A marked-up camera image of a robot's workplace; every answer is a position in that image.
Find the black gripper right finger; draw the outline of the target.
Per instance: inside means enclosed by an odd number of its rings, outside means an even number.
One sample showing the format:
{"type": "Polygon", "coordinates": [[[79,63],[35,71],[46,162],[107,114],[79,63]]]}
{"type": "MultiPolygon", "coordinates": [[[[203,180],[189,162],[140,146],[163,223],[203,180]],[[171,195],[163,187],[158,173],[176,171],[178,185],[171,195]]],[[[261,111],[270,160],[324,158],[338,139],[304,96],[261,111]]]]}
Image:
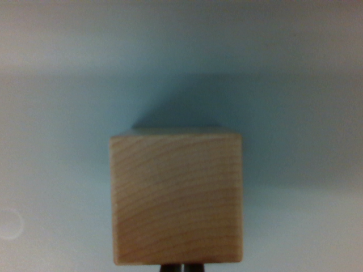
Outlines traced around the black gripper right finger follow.
{"type": "Polygon", "coordinates": [[[205,272],[204,265],[201,263],[184,264],[184,272],[205,272]]]}

